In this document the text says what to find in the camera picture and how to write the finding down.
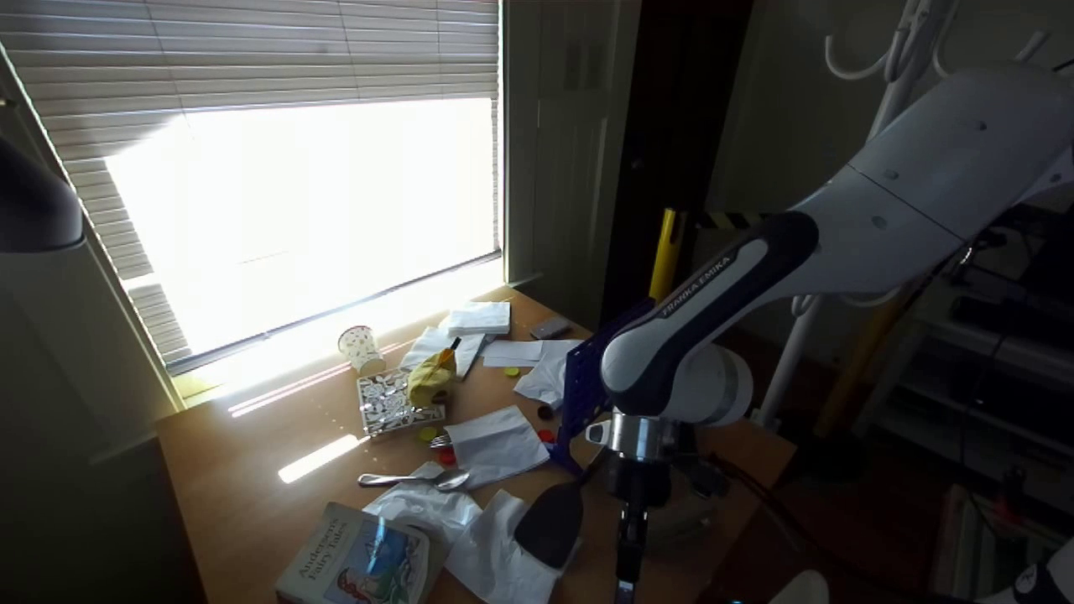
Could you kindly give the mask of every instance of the desk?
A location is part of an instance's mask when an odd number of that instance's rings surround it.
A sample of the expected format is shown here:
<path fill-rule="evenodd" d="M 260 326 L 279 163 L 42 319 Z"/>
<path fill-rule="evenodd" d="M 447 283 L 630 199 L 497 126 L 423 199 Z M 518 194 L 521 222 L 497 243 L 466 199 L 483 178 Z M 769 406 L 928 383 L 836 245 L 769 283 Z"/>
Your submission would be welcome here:
<path fill-rule="evenodd" d="M 514 305 L 514 333 L 526 336 L 550 315 L 541 301 L 504 293 Z M 535 403 L 514 397 L 504 372 L 474 365 L 452 403 L 452 420 L 469 420 L 518 403 L 535 422 Z M 356 473 L 406 473 L 431 452 L 414 432 L 390 432 L 351 449 L 335 465 L 283 482 L 279 471 L 310 456 L 311 449 L 361 429 L 356 383 L 345 369 L 311 383 L 271 406 L 231 418 L 217 406 L 200 406 L 168 418 L 161 432 L 165 465 L 178 496 L 178 509 L 200 562 L 210 602 L 262 604 L 276 602 L 271 583 L 311 536 L 328 500 L 364 507 L 376 490 L 361 490 Z M 742 465 L 758 482 L 775 482 L 794 448 L 753 425 L 702 429 L 702 448 Z M 568 480 L 568 473 L 545 467 L 493 487 L 474 490 L 486 505 L 497 487 L 535 500 L 545 487 Z M 732 487 L 717 505 L 715 523 L 691 531 L 685 541 L 656 544 L 647 550 L 637 602 L 691 602 L 738 534 L 754 513 L 754 500 Z M 616 583 L 616 531 L 617 505 L 602 482 L 584 492 L 584 544 L 555 602 L 611 602 Z M 434 589 L 431 602 L 474 602 L 449 575 Z"/>

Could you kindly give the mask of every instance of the windowsill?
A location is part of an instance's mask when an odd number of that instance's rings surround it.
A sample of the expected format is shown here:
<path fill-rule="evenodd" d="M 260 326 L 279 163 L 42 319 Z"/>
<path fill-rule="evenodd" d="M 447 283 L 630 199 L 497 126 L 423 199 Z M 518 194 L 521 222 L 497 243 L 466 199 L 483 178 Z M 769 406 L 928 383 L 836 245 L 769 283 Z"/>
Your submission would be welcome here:
<path fill-rule="evenodd" d="M 335 354 L 343 330 L 371 326 L 380 354 L 392 354 L 403 346 L 403 333 L 411 333 L 411 326 L 504 288 L 504 277 L 504 254 L 445 271 L 310 326 L 243 346 L 211 365 L 174 377 L 174 391 L 186 410 L 215 403 L 227 406 L 231 418 L 243 418 L 296 391 L 345 372 L 351 365 Z"/>

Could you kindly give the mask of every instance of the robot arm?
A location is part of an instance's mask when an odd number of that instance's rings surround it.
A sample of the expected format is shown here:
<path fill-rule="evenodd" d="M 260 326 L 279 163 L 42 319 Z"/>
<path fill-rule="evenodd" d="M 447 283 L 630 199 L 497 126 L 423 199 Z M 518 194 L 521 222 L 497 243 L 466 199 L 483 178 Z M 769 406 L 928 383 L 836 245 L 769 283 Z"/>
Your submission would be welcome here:
<path fill-rule="evenodd" d="M 732 422 L 745 362 L 712 340 L 789 296 L 890 293 L 973 243 L 997 214 L 1070 180 L 1074 90 L 1042 71 L 952 75 L 908 107 L 817 194 L 696 271 L 602 356 L 616 420 L 592 439 L 622 461 L 617 602 L 643 579 L 647 507 L 671 480 L 667 422 Z"/>

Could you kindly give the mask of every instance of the window blind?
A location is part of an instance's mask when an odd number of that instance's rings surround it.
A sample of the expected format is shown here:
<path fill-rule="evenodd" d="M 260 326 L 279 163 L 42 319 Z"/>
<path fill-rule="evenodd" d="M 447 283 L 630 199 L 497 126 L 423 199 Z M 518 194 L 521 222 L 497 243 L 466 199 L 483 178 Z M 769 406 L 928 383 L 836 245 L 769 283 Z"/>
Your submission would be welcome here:
<path fill-rule="evenodd" d="M 193 346 L 108 154 L 178 114 L 497 99 L 497 0 L 3 0 L 0 42 L 165 365 Z"/>

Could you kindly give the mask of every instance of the window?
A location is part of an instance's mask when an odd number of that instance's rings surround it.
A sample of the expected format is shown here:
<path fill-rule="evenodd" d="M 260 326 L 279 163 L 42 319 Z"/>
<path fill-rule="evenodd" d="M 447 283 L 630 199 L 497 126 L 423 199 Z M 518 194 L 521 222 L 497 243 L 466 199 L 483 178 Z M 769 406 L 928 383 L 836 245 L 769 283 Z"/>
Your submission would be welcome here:
<path fill-rule="evenodd" d="M 23 0 L 0 42 L 173 369 L 500 251 L 497 0 Z"/>

